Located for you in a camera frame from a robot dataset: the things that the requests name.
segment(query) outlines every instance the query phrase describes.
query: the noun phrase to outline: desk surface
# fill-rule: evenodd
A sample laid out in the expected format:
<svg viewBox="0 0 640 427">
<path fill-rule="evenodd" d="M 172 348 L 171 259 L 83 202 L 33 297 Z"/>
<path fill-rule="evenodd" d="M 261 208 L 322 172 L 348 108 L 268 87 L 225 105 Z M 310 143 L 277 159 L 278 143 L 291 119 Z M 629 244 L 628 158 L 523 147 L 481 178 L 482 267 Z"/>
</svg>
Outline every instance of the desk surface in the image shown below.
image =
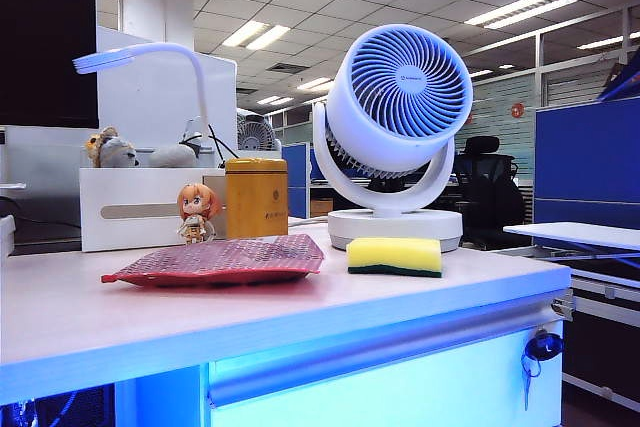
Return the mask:
<svg viewBox="0 0 640 427">
<path fill-rule="evenodd" d="M 9 257 L 2 279 L 0 405 L 564 289 L 570 269 L 457 249 L 443 278 L 347 273 L 324 224 L 299 226 L 325 253 L 286 284 L 142 288 L 101 284 L 153 249 Z"/>
<path fill-rule="evenodd" d="M 640 250 L 640 230 L 582 224 L 579 222 L 548 222 L 529 225 L 508 225 L 505 232 L 579 244 Z"/>
</svg>

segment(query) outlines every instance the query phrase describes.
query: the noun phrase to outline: gold canister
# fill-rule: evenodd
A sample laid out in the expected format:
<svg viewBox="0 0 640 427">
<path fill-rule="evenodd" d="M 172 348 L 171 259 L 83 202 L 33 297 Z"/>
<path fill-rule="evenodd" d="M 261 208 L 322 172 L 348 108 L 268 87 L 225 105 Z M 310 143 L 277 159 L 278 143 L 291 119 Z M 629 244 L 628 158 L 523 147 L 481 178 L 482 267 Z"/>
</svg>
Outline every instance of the gold canister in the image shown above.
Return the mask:
<svg viewBox="0 0 640 427">
<path fill-rule="evenodd" d="M 286 160 L 230 159 L 225 165 L 227 238 L 287 235 Z"/>
</svg>

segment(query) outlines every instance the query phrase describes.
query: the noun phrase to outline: figurine hair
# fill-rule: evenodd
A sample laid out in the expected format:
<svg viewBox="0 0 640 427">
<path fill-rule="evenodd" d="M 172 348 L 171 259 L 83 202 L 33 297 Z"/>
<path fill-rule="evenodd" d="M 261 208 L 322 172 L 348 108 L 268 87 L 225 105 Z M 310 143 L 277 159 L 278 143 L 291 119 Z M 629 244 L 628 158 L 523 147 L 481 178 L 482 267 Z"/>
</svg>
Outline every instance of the figurine hair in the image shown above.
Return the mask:
<svg viewBox="0 0 640 427">
<path fill-rule="evenodd" d="M 209 220 L 214 215 L 220 213 L 222 210 L 222 202 L 220 202 L 220 199 L 213 190 L 204 184 L 187 184 L 178 194 L 178 208 L 180 209 L 180 217 L 182 217 L 182 220 L 185 220 L 190 215 L 183 210 L 184 200 L 187 199 L 189 202 L 192 202 L 197 195 L 202 199 L 203 205 L 209 205 L 209 207 L 200 214 L 205 219 Z"/>
</svg>

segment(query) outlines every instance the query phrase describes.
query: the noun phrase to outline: fan stand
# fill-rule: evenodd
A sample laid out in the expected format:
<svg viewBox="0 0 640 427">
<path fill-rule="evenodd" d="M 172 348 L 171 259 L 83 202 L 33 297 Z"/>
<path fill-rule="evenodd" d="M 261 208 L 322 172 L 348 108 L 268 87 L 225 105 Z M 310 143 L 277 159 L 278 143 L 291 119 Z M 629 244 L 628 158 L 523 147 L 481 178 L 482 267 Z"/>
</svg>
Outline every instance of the fan stand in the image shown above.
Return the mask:
<svg viewBox="0 0 640 427">
<path fill-rule="evenodd" d="M 330 212 L 331 244 L 345 250 L 359 237 L 421 237 L 438 239 L 442 252 L 455 250 L 462 237 L 462 215 L 458 212 L 421 209 L 444 190 L 451 175 L 453 138 L 431 159 L 427 171 L 402 192 L 374 192 L 352 182 L 334 163 L 326 142 L 326 113 L 321 103 L 313 106 L 313 148 L 322 173 L 331 186 L 350 201 L 370 207 Z"/>
</svg>

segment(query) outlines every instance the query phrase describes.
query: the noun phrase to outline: ceiling light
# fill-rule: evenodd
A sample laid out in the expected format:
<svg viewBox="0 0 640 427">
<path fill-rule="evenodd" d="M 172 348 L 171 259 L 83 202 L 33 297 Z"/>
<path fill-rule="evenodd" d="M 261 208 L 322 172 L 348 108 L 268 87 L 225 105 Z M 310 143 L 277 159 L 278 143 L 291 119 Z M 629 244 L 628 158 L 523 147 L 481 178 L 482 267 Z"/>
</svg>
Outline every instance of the ceiling light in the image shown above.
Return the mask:
<svg viewBox="0 0 640 427">
<path fill-rule="evenodd" d="M 256 40 L 247 45 L 249 50 L 263 49 L 274 40 L 282 37 L 282 35 L 289 30 L 289 27 L 283 27 L 282 25 L 276 25 L 267 30 L 264 34 L 258 37 Z"/>
<path fill-rule="evenodd" d="M 492 24 L 484 25 L 487 29 L 499 29 L 501 27 L 505 27 L 507 25 L 515 24 L 516 22 L 523 21 L 530 17 L 535 17 L 536 15 L 544 14 L 545 12 L 549 12 L 550 10 L 559 9 L 560 7 L 564 7 L 565 5 L 573 4 L 576 0 L 554 0 L 549 4 L 541 5 L 540 7 L 536 7 L 531 10 L 527 10 L 525 12 L 521 12 L 512 17 L 507 17 L 506 19 L 499 20 Z"/>
<path fill-rule="evenodd" d="M 273 102 L 274 100 L 277 100 L 279 98 L 280 98 L 280 96 L 278 96 L 278 95 L 272 95 L 271 97 L 267 97 L 266 99 L 259 100 L 258 103 L 260 105 L 264 105 L 264 104 L 268 104 L 270 102 Z"/>
<path fill-rule="evenodd" d="M 267 24 L 263 24 L 262 22 L 256 22 L 255 20 L 250 20 L 238 30 L 236 30 L 230 37 L 225 40 L 222 45 L 226 45 L 227 47 L 236 47 L 240 45 L 243 40 L 248 39 L 253 34 L 258 32 L 261 28 L 263 28 Z"/>
<path fill-rule="evenodd" d="M 481 75 L 487 75 L 493 72 L 493 70 L 479 70 L 478 72 L 474 72 L 473 74 L 469 74 L 469 77 L 480 77 Z"/>
<path fill-rule="evenodd" d="M 640 31 L 632 32 L 629 35 L 629 38 L 630 39 L 640 38 Z M 598 47 L 604 47 L 606 45 L 617 44 L 617 43 L 620 43 L 620 42 L 622 42 L 622 36 L 612 37 L 610 39 L 598 40 L 597 42 L 591 42 L 590 44 L 582 44 L 582 45 L 578 46 L 578 49 L 580 49 L 580 50 L 597 49 Z"/>
<path fill-rule="evenodd" d="M 503 17 L 505 15 L 509 15 L 517 10 L 522 10 L 529 8 L 533 5 L 539 4 L 540 2 L 544 2 L 546 0 L 518 0 L 511 4 L 505 5 L 504 7 L 500 7 L 499 9 L 492 10 L 487 12 L 486 14 L 479 15 L 474 17 L 473 19 L 469 19 L 465 22 L 465 24 L 471 25 L 480 25 L 486 24 L 487 22 L 497 19 L 499 17 Z"/>
<path fill-rule="evenodd" d="M 331 87 L 333 87 L 333 80 L 330 82 L 325 82 L 324 84 L 316 85 L 309 90 L 312 92 L 319 92 L 321 90 L 331 90 Z"/>
<path fill-rule="evenodd" d="M 271 105 L 281 105 L 281 104 L 286 104 L 287 102 L 289 102 L 290 100 L 293 100 L 293 97 L 283 97 L 281 99 L 278 99 L 274 102 L 269 102 Z"/>
<path fill-rule="evenodd" d="M 296 88 L 299 90 L 307 90 L 311 87 L 315 87 L 316 85 L 324 84 L 325 82 L 328 82 L 330 80 L 331 79 L 329 77 L 318 77 L 317 79 L 307 82 L 306 84 L 301 84 Z"/>
<path fill-rule="evenodd" d="M 328 95 L 323 95 L 322 97 L 316 97 L 315 99 L 311 99 L 311 100 L 307 100 L 306 102 L 303 102 L 302 104 L 315 104 L 316 102 L 322 102 L 323 100 L 327 100 L 327 97 L 329 97 Z"/>
</svg>

